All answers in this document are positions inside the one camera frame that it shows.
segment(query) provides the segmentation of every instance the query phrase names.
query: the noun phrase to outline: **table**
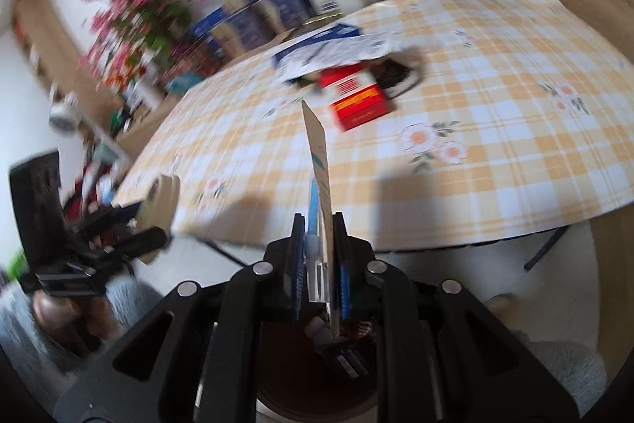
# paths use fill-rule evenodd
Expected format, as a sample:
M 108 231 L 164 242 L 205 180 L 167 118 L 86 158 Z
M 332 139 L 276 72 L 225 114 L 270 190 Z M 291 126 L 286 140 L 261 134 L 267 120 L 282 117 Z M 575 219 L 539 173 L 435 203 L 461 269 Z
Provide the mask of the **table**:
M 574 224 L 634 199 L 634 66 L 557 0 L 391 0 L 347 17 L 414 47 L 423 82 L 341 133 L 323 99 L 249 58 L 176 106 L 121 186 L 181 177 L 177 231 L 266 244 L 306 213 L 300 99 L 327 132 L 333 209 L 377 250 Z

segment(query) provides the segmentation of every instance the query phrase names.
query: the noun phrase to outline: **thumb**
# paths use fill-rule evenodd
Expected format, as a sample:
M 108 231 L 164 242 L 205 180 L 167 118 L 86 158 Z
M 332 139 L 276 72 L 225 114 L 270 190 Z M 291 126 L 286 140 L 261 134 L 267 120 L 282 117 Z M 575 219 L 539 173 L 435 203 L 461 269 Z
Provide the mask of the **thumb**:
M 33 295 L 33 315 L 44 330 L 58 330 L 77 321 L 81 309 L 71 299 L 53 298 L 38 290 Z

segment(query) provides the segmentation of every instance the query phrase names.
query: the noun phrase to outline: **green object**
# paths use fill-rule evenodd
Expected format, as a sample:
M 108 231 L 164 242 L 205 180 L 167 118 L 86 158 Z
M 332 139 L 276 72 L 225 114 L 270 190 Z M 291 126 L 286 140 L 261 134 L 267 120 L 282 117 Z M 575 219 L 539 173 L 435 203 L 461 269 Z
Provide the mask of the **green object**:
M 6 275 L 11 281 L 17 281 L 24 271 L 27 270 L 27 258 L 24 256 L 24 251 L 21 249 L 18 254 L 9 262 L 6 268 Z

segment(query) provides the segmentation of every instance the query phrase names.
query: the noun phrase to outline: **yellow and white plaid tablecloth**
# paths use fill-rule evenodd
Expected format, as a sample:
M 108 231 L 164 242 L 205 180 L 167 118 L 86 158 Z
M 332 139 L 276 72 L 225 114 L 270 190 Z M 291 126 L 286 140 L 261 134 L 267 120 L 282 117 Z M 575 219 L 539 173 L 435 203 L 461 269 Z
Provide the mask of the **yellow and white plaid tablecloth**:
M 488 241 L 634 199 L 634 66 L 557 0 L 393 0 L 343 20 L 418 47 L 423 82 L 345 133 L 262 53 L 188 92 L 116 201 L 181 178 L 176 231 L 266 244 L 307 213 L 300 103 L 327 132 L 334 211 L 375 249 Z

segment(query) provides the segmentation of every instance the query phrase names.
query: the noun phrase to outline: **tablecloth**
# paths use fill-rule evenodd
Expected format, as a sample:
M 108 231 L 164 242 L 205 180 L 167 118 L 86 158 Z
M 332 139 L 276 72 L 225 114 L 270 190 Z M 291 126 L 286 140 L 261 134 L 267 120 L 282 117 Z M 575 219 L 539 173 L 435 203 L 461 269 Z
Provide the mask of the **tablecloth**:
M 558 0 L 391 0 L 343 20 L 414 48 L 422 83 L 341 132 L 264 52 L 192 89 L 118 191 L 181 178 L 174 229 L 266 244 L 307 212 L 300 100 L 327 132 L 334 211 L 375 249 L 489 241 L 572 224 L 634 198 L 634 66 Z

